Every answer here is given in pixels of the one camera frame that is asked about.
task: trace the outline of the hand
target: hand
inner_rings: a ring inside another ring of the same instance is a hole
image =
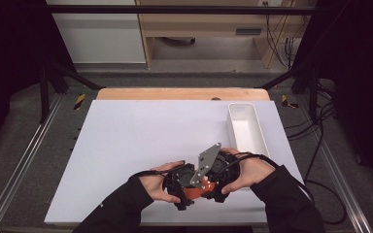
[[[240,152],[237,149],[233,148],[222,148],[220,149],[220,151],[230,153],[232,155]],[[242,156],[245,156],[245,154],[237,154],[234,156],[236,158],[240,158]],[[242,187],[251,186],[254,183],[260,183],[262,180],[264,180],[272,172],[275,171],[272,166],[259,158],[244,159],[239,162],[239,166],[241,170],[240,176],[235,182],[226,185],[221,191],[222,194],[236,191]]]
[[[169,170],[178,166],[183,165],[183,161],[179,162],[170,162],[170,163],[165,163],[162,166],[152,168],[152,170],[155,171],[165,171]],[[181,199],[169,195],[168,193],[164,192],[162,189],[162,183],[163,180],[165,179],[165,176],[167,174],[162,174],[162,175],[155,175],[155,176],[145,176],[145,177],[140,177],[139,180],[141,181],[142,185],[144,186],[145,190],[148,192],[150,197],[155,200],[155,201],[166,201],[169,203],[181,203]]]

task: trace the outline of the black sleeve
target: black sleeve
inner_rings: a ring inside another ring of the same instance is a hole
[[[271,233],[325,232],[322,217],[298,187],[285,166],[279,167],[251,190],[265,203]]]
[[[139,178],[132,177],[96,207],[73,233],[135,232],[141,221],[141,211],[152,202]]]

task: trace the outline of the gray floor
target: gray floor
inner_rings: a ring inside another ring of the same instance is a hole
[[[82,66],[82,74],[106,86],[234,86],[254,87],[264,84],[285,72],[286,67],[276,62],[271,70],[262,69],[259,57],[254,52],[252,40],[200,39],[194,45],[185,42],[157,41],[151,70],[139,66],[117,66],[119,73],[108,67]],[[3,227],[32,228],[35,232],[45,229],[60,229],[43,223],[65,166],[74,147],[79,129],[85,120],[90,100],[96,97],[96,91],[81,84],[67,80],[71,85],[66,95],[54,95],[61,98],[59,110],[53,118],[51,127],[26,169],[12,202],[0,221]],[[304,96],[291,94],[293,80],[279,84],[268,92],[276,102],[284,127],[297,125],[307,118],[301,108],[282,105],[284,94],[290,103],[302,104]],[[79,110],[73,110],[75,101],[81,93],[86,94]],[[319,103],[327,103],[320,96]],[[39,87],[33,85],[15,94],[11,100],[11,111],[0,131],[0,194],[28,146],[38,127],[40,117]],[[299,132],[305,125],[287,129],[288,135]],[[345,176],[349,187],[357,200],[373,232],[373,171],[371,168],[356,164],[355,152],[351,148],[343,128],[336,118],[329,117],[324,122],[324,139],[332,156]],[[304,176],[316,147],[314,135],[289,141],[301,174]],[[336,185],[325,163],[322,152],[314,163],[311,180],[324,183],[335,189]],[[324,219],[334,221],[342,215],[342,209],[334,196],[318,186],[308,184],[314,193],[317,207]],[[328,232],[366,232],[356,231],[350,217],[338,225],[326,225]],[[265,232],[266,226],[254,228],[254,232]]]

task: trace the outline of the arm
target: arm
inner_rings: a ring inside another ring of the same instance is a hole
[[[184,162],[166,163],[152,168],[165,171],[182,165]],[[135,232],[141,222],[141,212],[154,200],[179,203],[181,200],[162,190],[163,176],[131,177],[109,195],[73,233]]]
[[[325,232],[322,217],[285,166],[250,186],[265,203],[268,226],[274,232]]]
[[[152,202],[139,178],[133,177],[97,206],[73,233],[135,232],[141,211]]]
[[[239,154],[236,149],[222,149],[223,152]],[[271,233],[325,232],[322,217],[299,189],[292,175],[281,166],[277,170],[258,158],[240,162],[240,177],[225,186],[222,193],[250,187],[265,203],[268,226]]]

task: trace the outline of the aluminum rail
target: aluminum rail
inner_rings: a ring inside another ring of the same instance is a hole
[[[61,94],[55,95],[51,104],[50,115],[44,123],[41,123],[38,126],[34,136],[32,137],[32,140],[30,141],[28,147],[23,153],[23,156],[20,159],[19,164],[17,165],[7,185],[2,191],[0,195],[0,222],[4,214],[6,213],[9,205],[11,204],[11,201],[13,200],[17,192],[17,189],[21,184],[23,177],[25,176],[26,171],[29,168],[29,165],[31,164],[35,154],[37,153],[39,146],[44,140],[44,137],[47,134],[48,129],[50,128],[50,125],[53,121],[54,116],[56,115],[56,112],[59,108],[62,99],[63,96]]]
[[[308,104],[307,100],[302,95],[295,95],[297,102],[300,104],[301,110],[303,111],[305,117],[309,117],[308,114]],[[321,131],[320,129],[314,131],[314,140],[317,144],[320,139]],[[341,168],[338,166],[334,156],[331,153],[331,150],[326,143],[325,139],[322,139],[322,144],[320,146],[322,152],[323,162],[328,169],[328,173],[332,178],[332,181],[335,185],[335,188],[338,191],[338,194],[344,201],[347,213],[350,217],[351,223],[353,224],[354,228],[356,229],[357,233],[372,233],[372,229],[366,219],[364,213],[362,212],[359,203],[354,196],[353,191],[351,190],[350,186],[348,185],[347,179],[345,178],[344,174],[341,171]]]
[[[53,14],[188,14],[188,15],[278,15],[312,16],[334,9],[317,7],[236,6],[132,6],[132,5],[25,5],[25,10]]]

